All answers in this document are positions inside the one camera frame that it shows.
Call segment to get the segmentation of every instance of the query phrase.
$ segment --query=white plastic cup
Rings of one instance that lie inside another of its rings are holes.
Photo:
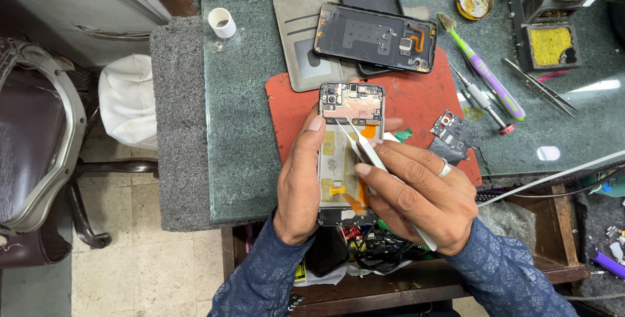
[[[229,38],[236,31],[236,24],[232,20],[230,12],[224,8],[215,8],[208,13],[208,24],[211,25],[215,34],[222,39]]]

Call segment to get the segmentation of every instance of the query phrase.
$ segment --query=red repair mat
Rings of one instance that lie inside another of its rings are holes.
[[[429,130],[445,109],[464,117],[447,55],[439,47],[436,48],[434,69],[429,74],[402,72],[372,78],[367,82],[381,85],[386,90],[384,116],[403,118],[404,125],[401,130],[411,127],[414,131],[414,136],[408,138],[406,144],[427,149],[435,137]],[[285,163],[293,140],[308,112],[319,100],[319,91],[293,91],[288,73],[272,77],[265,84],[265,89],[276,130],[280,159]],[[457,167],[467,174],[473,185],[479,186],[482,184],[482,177],[479,175],[475,153],[469,150],[467,155],[469,161],[462,160]]]

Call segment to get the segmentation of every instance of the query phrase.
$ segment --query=hand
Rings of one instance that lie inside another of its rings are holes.
[[[326,122],[318,115],[319,105],[312,107],[302,129],[293,142],[277,180],[277,210],[274,228],[287,244],[302,244],[317,230],[317,212],[321,186],[317,179],[317,158],[323,142]],[[399,129],[401,118],[386,118],[385,131]]]
[[[431,151],[395,141],[371,139],[369,143],[389,172],[405,182],[382,169],[356,164],[354,170],[372,189],[373,211],[404,239],[424,244],[412,222],[432,237],[441,254],[460,253],[478,215],[476,190],[466,174],[452,166],[441,179],[437,175],[444,162]]]

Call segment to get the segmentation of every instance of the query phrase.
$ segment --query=gray carpet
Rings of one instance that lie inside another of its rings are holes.
[[[210,220],[204,50],[199,16],[173,18],[150,37],[158,123],[163,230],[197,231],[250,221]]]

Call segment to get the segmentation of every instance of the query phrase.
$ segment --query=gray wallet case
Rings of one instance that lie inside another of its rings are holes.
[[[319,89],[326,81],[359,77],[352,62],[318,56],[312,48],[326,1],[339,0],[273,0],[291,87],[298,92]]]

